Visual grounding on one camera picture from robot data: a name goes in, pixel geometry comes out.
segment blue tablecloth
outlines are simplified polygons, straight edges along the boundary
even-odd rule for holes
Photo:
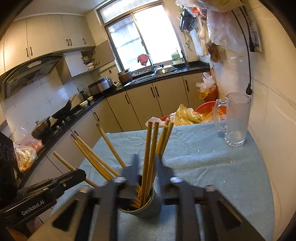
[[[146,131],[108,134],[108,138],[125,164],[138,153],[143,159]],[[93,150],[119,173],[122,168],[101,138]],[[246,217],[266,241],[273,240],[274,203],[266,167],[249,134],[241,147],[230,147],[213,123],[176,126],[163,155],[164,164],[172,167],[176,176],[192,185],[215,185]],[[104,178],[85,159],[80,166],[87,177],[99,185]],[[65,192],[53,212],[79,190],[83,182]],[[157,179],[154,184],[159,193]],[[141,220],[119,211],[119,240],[175,240],[176,210],[163,206],[159,217]]]

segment pink rag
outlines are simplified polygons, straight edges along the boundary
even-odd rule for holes
[[[141,65],[146,66],[149,59],[149,55],[147,54],[141,54],[138,56],[138,62],[141,63]]]

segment black cable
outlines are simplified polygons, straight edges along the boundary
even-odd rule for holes
[[[248,32],[249,32],[249,47],[250,47],[250,52],[253,52],[255,53],[255,46],[254,46],[254,43],[253,43],[253,40],[251,38],[251,32],[250,32],[250,27],[249,27],[249,22],[244,14],[244,12],[242,11],[242,9],[239,7],[240,11],[242,12],[242,15],[244,16],[244,19],[246,21],[246,24],[247,24],[247,27],[248,27]]]
[[[233,12],[233,10],[232,10],[232,13],[233,13],[235,19],[237,20],[237,22],[239,24],[239,27],[240,27],[240,29],[242,31],[242,34],[244,35],[244,40],[246,42],[246,47],[247,47],[247,52],[248,52],[248,62],[249,62],[249,75],[250,75],[250,81],[249,81],[248,87],[246,89],[246,94],[247,95],[252,95],[253,91],[251,89],[251,80],[252,80],[252,77],[251,77],[251,62],[250,62],[250,53],[249,53],[248,42],[247,42],[246,36],[244,34],[244,30],[242,29],[242,26],[240,25],[239,20],[237,19],[237,17],[235,15],[235,13]]]

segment clear glass beer mug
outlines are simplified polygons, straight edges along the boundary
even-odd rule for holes
[[[221,126],[218,121],[217,111],[220,106],[227,108],[225,126]],[[218,130],[225,132],[224,139],[228,145],[233,147],[243,145],[248,130],[250,109],[251,98],[242,93],[229,93],[225,101],[216,100],[213,120]]]

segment ceiling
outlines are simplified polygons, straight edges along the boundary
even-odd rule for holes
[[[86,14],[104,0],[34,0],[17,18],[40,13],[64,12]]]

